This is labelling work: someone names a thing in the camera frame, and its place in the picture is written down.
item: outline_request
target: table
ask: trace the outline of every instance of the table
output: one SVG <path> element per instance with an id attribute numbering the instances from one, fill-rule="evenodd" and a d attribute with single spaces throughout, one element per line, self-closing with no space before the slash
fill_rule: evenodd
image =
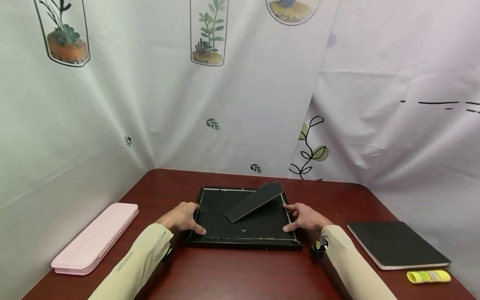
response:
<path id="1" fill-rule="evenodd" d="M 24 300 L 85 300 L 126 254 L 149 224 L 182 201 L 195 202 L 201 186 L 258 188 L 280 181 L 290 203 L 302 202 L 341 225 L 360 253 L 402 299 L 475 298 L 459 281 L 413 285 L 406 271 L 382 271 L 346 228 L 347 222 L 394 221 L 396 218 L 365 187 L 353 183 L 274 179 L 155 169 L 122 198 L 140 213 L 95 271 L 86 276 L 58 275 L 51 270 Z M 322 268 L 314 265 L 307 247 L 302 252 L 177 248 L 170 268 L 150 300 L 341 299 Z"/>

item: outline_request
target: pink pencil case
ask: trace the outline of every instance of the pink pencil case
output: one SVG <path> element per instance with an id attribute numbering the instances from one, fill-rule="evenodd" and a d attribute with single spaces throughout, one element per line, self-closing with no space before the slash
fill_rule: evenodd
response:
<path id="1" fill-rule="evenodd" d="M 52 261 L 55 273 L 87 275 L 95 270 L 138 214 L 138 205 L 107 207 Z"/>

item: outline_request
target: beige sleeve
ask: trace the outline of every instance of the beige sleeve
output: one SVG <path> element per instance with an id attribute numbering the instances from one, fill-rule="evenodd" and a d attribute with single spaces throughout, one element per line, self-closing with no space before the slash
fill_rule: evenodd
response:
<path id="1" fill-rule="evenodd" d="M 340 226 L 325 227 L 322 236 L 328 241 L 330 262 L 353 300 L 396 300 Z"/>
<path id="2" fill-rule="evenodd" d="M 155 223 L 145 228 L 88 299 L 132 300 L 167 253 L 172 237 L 163 225 Z"/>

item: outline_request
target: right hand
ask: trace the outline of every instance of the right hand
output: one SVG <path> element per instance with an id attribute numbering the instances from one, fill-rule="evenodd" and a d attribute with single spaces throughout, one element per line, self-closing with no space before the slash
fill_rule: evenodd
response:
<path id="1" fill-rule="evenodd" d="M 198 225 L 193 219 L 193 214 L 199 208 L 197 203 L 182 202 L 174 209 L 164 214 L 156 222 L 165 226 L 168 230 L 193 230 L 200 235 L 205 235 L 207 231 L 202 226 Z"/>
<path id="2" fill-rule="evenodd" d="M 283 227 L 284 232 L 290 232 L 297 228 L 303 228 L 306 230 L 314 230 L 320 233 L 325 226 L 333 225 L 329 219 L 305 204 L 285 204 L 283 207 L 292 212 L 292 216 L 295 220 L 295 222 L 287 224 L 285 227 Z"/>

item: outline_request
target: yellow glue stick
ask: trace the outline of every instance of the yellow glue stick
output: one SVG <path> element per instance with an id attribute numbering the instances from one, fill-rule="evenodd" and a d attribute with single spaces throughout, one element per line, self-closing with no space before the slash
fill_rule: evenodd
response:
<path id="1" fill-rule="evenodd" d="M 452 280 L 450 274 L 444 270 L 407 272 L 407 278 L 411 283 L 449 282 Z"/>

